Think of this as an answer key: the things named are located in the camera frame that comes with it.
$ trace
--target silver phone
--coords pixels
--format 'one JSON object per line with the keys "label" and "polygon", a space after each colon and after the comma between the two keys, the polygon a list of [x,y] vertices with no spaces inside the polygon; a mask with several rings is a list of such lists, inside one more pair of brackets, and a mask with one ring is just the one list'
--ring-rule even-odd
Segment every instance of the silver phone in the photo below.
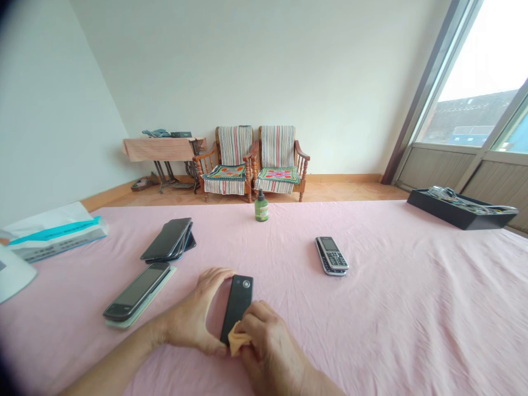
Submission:
{"label": "silver phone", "polygon": [[115,300],[105,309],[103,316],[116,322],[131,317],[147,296],[160,284],[170,269],[170,264],[150,264]]}
{"label": "silver phone", "polygon": [[333,270],[348,270],[349,266],[331,236],[318,236],[317,240],[323,248],[323,254],[328,260],[328,265]]}
{"label": "silver phone", "polygon": [[321,259],[323,271],[326,273],[326,275],[342,277],[347,274],[347,272],[343,269],[331,269],[330,268],[330,265],[328,265],[328,260],[326,259],[326,256],[323,253],[323,247],[321,246],[317,238],[315,239],[315,245],[317,246],[317,252],[319,253],[319,258]]}

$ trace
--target phone screen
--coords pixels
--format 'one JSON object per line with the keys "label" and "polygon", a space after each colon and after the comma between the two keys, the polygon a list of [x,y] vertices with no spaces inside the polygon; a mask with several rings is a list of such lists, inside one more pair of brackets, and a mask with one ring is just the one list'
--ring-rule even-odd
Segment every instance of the phone screen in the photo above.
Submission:
{"label": "phone screen", "polygon": [[159,259],[169,256],[189,226],[190,221],[191,219],[189,217],[171,220],[165,224],[156,239],[150,244],[145,253],[143,253],[141,259]]}
{"label": "phone screen", "polygon": [[323,241],[323,246],[325,250],[339,250],[332,238],[321,238],[321,240]]}
{"label": "phone screen", "polygon": [[160,276],[167,270],[168,266],[169,264],[164,266],[163,264],[159,265],[157,263],[154,265],[154,268],[147,268],[125,289],[124,292],[121,293],[119,297],[115,299],[114,304],[135,306],[145,295],[145,292],[159,280]]}

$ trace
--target striped chair cover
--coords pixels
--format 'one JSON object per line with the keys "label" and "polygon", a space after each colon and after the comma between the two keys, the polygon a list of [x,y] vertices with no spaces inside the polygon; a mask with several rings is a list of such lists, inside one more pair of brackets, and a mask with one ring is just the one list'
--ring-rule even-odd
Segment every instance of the striped chair cover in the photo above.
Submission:
{"label": "striped chair cover", "polygon": [[294,126],[263,126],[262,127],[262,168],[255,190],[271,191],[272,193],[287,193],[293,191],[293,183],[262,179],[265,168],[295,167],[293,146],[295,144]]}
{"label": "striped chair cover", "polygon": [[[220,126],[218,128],[218,139],[220,141],[222,165],[242,165],[245,167],[243,158],[250,154],[253,143],[252,127]],[[241,180],[209,180],[204,178],[203,182],[205,191],[208,193],[244,195],[246,178],[245,176]]]}

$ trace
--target green bottle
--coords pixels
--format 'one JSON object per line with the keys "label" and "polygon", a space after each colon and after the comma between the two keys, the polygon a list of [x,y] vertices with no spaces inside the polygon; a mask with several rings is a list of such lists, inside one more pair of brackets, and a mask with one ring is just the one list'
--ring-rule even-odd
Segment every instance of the green bottle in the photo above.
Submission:
{"label": "green bottle", "polygon": [[261,222],[268,220],[268,201],[264,199],[262,189],[258,191],[258,197],[255,201],[255,219]]}

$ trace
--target phone keypad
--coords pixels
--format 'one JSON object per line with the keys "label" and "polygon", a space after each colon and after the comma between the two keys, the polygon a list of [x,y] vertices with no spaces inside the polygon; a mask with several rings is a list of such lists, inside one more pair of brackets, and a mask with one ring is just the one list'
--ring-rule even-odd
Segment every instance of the phone keypad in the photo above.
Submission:
{"label": "phone keypad", "polygon": [[326,260],[326,257],[324,255],[321,255],[321,259],[323,261],[323,265],[324,265],[324,268],[326,269],[326,271],[328,272],[333,272],[333,273],[342,273],[342,274],[346,274],[347,272],[342,270],[342,269],[333,269],[330,267],[330,265],[328,265],[328,260]]}
{"label": "phone keypad", "polygon": [[330,259],[330,264],[336,267],[348,267],[347,262],[345,261],[343,255],[337,252],[327,252],[328,258]]}

